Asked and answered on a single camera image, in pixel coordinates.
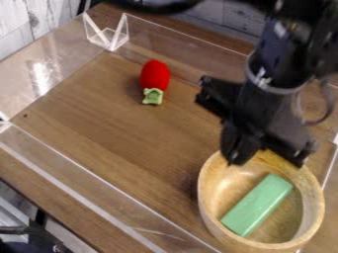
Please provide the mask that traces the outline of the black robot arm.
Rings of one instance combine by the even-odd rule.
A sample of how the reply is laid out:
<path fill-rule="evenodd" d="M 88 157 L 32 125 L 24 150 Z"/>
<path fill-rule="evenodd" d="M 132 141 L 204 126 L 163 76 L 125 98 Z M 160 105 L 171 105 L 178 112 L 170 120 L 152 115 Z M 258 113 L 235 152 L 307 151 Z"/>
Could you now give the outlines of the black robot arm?
<path fill-rule="evenodd" d="M 295 166 L 316 150 L 308 128 L 334 111 L 327 77 L 338 73 L 338 0 L 231 0 L 266 14 L 260 39 L 246 62 L 240 83 L 211 76 L 199 79 L 195 102 L 220 119 L 220 153 L 243 165 L 263 149 Z M 308 120 L 299 92 L 315 80 L 326 112 Z"/>

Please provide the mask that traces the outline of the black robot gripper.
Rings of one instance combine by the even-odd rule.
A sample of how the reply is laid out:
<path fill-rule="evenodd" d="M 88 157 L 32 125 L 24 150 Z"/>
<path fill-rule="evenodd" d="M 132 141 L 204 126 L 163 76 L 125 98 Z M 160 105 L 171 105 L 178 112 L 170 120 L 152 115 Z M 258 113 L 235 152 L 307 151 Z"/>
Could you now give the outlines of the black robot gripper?
<path fill-rule="evenodd" d="M 243 166 L 259 149 L 271 149 L 295 166 L 318 150 L 318 143 L 291 111 L 291 95 L 276 95 L 251 81 L 235 83 L 203 75 L 195 102 L 223 121 L 220 152 Z"/>

